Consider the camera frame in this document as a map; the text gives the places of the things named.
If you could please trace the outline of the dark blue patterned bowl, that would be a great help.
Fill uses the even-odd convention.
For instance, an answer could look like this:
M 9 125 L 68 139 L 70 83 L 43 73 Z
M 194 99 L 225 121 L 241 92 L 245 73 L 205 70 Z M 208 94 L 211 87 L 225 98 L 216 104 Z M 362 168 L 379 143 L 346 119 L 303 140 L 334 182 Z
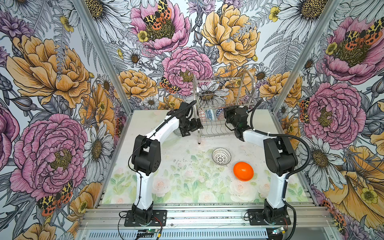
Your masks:
M 207 121 L 206 112 L 204 110 L 199 110 L 199 118 L 202 123 L 205 123 Z

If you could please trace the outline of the blue floral bowl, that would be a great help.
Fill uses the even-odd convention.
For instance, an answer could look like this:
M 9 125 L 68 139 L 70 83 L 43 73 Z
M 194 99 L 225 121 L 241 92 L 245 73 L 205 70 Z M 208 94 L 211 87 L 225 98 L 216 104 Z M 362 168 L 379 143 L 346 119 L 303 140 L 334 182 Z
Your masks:
M 215 120 L 215 113 L 213 110 L 206 110 L 206 118 L 208 121 L 212 122 Z

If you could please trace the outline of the silver wire dish rack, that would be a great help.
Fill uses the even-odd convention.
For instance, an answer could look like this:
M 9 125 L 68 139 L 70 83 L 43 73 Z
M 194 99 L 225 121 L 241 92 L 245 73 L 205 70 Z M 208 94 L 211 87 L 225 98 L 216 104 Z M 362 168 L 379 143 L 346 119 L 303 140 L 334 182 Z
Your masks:
M 234 133 L 230 130 L 233 126 L 226 124 L 226 119 L 217 120 L 216 111 L 232 106 L 254 106 L 256 83 L 254 75 L 248 70 L 234 77 L 193 78 L 192 99 L 197 101 L 194 106 L 195 118 L 199 118 L 199 110 L 213 110 L 215 113 L 215 120 L 202 123 L 203 129 L 197 131 L 199 145 L 204 138 L 228 136 Z

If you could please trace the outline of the green patterned bowl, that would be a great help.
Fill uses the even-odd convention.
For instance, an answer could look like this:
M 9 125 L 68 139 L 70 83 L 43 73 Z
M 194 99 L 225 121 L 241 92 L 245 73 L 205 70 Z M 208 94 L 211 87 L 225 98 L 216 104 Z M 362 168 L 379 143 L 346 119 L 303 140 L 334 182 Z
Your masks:
M 181 134 L 181 130 L 180 130 L 179 128 L 176 128 L 176 129 L 173 131 L 173 133 L 174 133 L 176 136 L 178 136 L 178 137 L 181 137 L 181 136 L 182 136 L 182 134 Z

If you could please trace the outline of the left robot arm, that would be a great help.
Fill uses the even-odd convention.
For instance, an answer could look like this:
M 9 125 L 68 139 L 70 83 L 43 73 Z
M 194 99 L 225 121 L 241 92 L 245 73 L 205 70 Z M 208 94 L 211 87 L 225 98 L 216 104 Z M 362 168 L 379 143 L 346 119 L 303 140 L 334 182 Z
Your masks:
M 176 130 L 182 137 L 203 128 L 200 119 L 192 118 L 196 100 L 181 103 L 176 110 L 170 110 L 160 125 L 147 135 L 135 138 L 130 160 L 138 179 L 137 196 L 133 203 L 130 219 L 139 225 L 149 225 L 153 219 L 152 184 L 154 173 L 161 164 L 162 143 Z

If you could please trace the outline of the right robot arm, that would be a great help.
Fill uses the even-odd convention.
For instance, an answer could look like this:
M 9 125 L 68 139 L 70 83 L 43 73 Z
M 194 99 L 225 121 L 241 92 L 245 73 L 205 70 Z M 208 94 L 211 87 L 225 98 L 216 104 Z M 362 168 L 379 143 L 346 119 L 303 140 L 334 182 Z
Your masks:
M 270 191 L 263 209 L 248 210 L 251 225 L 290 225 L 286 203 L 289 174 L 298 159 L 287 136 L 271 134 L 252 128 L 248 110 L 232 106 L 224 109 L 226 124 L 232 125 L 237 139 L 264 148 L 265 163 L 271 172 Z

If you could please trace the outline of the white black lattice bowl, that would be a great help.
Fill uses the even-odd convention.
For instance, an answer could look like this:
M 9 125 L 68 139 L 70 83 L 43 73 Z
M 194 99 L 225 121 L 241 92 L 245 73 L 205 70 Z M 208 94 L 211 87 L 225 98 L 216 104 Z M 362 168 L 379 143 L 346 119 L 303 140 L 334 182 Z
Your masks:
M 231 153 L 224 148 L 214 149 L 212 152 L 213 161 L 221 166 L 229 164 L 232 160 Z

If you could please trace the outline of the orange plastic bowl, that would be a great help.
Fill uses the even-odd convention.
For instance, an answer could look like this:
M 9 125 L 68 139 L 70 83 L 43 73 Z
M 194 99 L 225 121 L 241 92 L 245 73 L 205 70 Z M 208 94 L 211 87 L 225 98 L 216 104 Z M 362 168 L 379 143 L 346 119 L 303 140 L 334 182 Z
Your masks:
M 238 162 L 233 167 L 235 177 L 243 182 L 248 182 L 254 177 L 252 166 L 245 162 Z

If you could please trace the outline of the green circuit board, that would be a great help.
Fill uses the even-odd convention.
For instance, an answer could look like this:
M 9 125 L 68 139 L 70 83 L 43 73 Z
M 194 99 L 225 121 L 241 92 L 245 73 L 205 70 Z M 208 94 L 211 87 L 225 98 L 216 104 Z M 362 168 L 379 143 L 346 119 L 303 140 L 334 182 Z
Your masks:
M 285 228 L 284 227 L 279 227 L 279 228 L 276 228 L 274 229 L 271 234 L 273 235 L 279 235 L 279 234 L 284 234 L 286 231 L 285 231 Z

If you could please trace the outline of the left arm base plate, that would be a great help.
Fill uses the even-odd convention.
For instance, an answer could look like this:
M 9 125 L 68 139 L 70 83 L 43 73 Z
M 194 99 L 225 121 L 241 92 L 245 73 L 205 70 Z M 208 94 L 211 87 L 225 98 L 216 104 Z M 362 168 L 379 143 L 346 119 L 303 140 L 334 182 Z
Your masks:
M 125 227 L 164 227 L 167 221 L 166 210 L 144 211 L 136 209 L 128 211 L 125 217 Z

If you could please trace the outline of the left aluminium corner post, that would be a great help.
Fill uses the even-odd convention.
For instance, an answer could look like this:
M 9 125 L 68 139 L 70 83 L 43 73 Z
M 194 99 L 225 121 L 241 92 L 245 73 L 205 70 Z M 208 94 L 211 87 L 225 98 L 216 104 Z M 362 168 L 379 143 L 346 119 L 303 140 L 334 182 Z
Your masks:
M 109 58 L 109 55 L 105 48 L 103 40 L 98 32 L 98 28 L 93 23 L 92 16 L 88 10 L 86 3 L 84 1 L 74 1 L 74 6 L 75 6 L 75 9 L 78 11 L 78 14 L 87 31 L 87 35 L 89 39 L 93 41 L 93 44 L 96 48 L 98 56 L 100 57 L 108 75 L 110 76 L 110 79 L 117 91 L 117 94 L 120 97 L 120 100 L 122 102 L 122 105 L 124 106 L 124 109 L 127 115 L 131 117 L 133 114 L 132 106 L 126 96 L 126 93 L 122 87 L 122 84 L 118 79 L 118 74 Z

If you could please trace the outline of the aluminium corner post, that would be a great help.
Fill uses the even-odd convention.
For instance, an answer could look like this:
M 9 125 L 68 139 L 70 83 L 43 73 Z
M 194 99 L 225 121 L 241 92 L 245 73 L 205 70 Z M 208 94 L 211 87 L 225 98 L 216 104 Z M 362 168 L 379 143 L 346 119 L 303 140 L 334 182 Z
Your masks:
M 318 40 L 320 39 L 321 35 L 323 34 L 323 31 L 326 30 L 329 26 L 329 23 L 331 21 L 331 18 L 333 17 L 334 13 L 336 12 L 339 4 L 341 1 L 328 1 L 323 13 L 320 15 L 320 19 L 315 26 L 313 32 L 309 34 L 308 40 L 301 51 L 299 58 L 297 62 L 295 63 L 292 71 L 290 72 L 290 75 L 285 83 L 285 85 L 282 88 L 282 91 L 279 93 L 279 96 L 277 97 L 276 101 L 274 102 L 274 105 L 271 109 L 272 113 L 276 113 L 278 111 L 278 108 L 282 105 L 282 103 L 287 98 L 288 94 L 290 93 L 291 88 L 293 87 L 294 83 L 296 82 L 296 79 L 298 78 L 302 67 L 305 63 L 305 61 L 308 59 L 309 55 L 311 54 L 311 50 L 314 49 L 316 46 Z
M 122 84 L 118 79 L 118 74 L 109 58 L 109 55 L 105 48 L 103 40 L 98 32 L 98 28 L 93 23 L 92 16 L 88 10 L 86 3 L 84 1 L 74 1 L 74 6 L 75 6 L 75 9 L 78 11 L 78 14 L 87 31 L 87 35 L 89 39 L 93 41 L 93 44 L 96 48 L 98 56 L 100 57 L 108 75 L 110 76 L 110 79 L 117 91 L 117 94 L 120 97 L 120 100 L 122 102 L 122 105 L 124 106 L 124 109 L 127 115 L 131 117 L 133 114 L 132 106 L 126 96 L 126 93 L 122 87 Z

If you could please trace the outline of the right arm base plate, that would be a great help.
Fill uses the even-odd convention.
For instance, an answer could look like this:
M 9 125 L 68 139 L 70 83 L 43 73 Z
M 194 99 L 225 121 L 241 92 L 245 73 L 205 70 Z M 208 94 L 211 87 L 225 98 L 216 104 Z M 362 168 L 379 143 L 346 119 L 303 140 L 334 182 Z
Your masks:
M 248 210 L 251 226 L 291 225 L 287 210 L 250 209 Z

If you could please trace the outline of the right aluminium corner post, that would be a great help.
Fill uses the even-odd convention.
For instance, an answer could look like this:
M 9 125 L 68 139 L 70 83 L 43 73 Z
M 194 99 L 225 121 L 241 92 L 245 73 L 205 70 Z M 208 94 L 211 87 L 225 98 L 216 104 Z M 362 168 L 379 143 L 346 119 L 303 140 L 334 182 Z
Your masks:
M 313 32 L 309 34 L 308 40 L 301 51 L 299 58 L 297 62 L 295 63 L 292 71 L 290 72 L 290 75 L 285 83 L 285 85 L 282 88 L 282 91 L 279 93 L 279 96 L 277 97 L 276 101 L 274 102 L 274 105 L 271 109 L 272 113 L 276 113 L 278 111 L 278 108 L 282 105 L 282 103 L 287 98 L 288 94 L 290 93 L 291 88 L 293 87 L 294 83 L 296 82 L 296 79 L 298 78 L 302 67 L 305 63 L 305 61 L 308 59 L 309 55 L 311 54 L 311 50 L 314 49 L 316 46 L 318 40 L 320 39 L 321 35 L 323 34 L 323 31 L 326 30 L 329 26 L 329 23 L 331 21 L 331 18 L 333 17 L 334 13 L 336 12 L 339 4 L 341 1 L 328 1 L 323 13 L 320 15 L 320 19 L 315 26 Z

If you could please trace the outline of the aluminium front rail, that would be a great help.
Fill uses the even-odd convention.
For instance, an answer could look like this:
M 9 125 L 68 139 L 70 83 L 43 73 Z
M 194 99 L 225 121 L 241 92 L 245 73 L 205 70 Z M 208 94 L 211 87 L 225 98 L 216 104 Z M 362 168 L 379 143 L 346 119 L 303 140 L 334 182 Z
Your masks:
M 166 210 L 164 227 L 125 227 L 128 212 L 125 205 L 101 206 L 85 214 L 77 240 L 341 240 L 343 237 L 324 207 L 310 204 L 293 205 L 297 216 L 288 211 L 291 225 L 251 226 L 250 209 L 256 205 L 158 206 Z M 284 234 L 273 235 L 279 227 Z

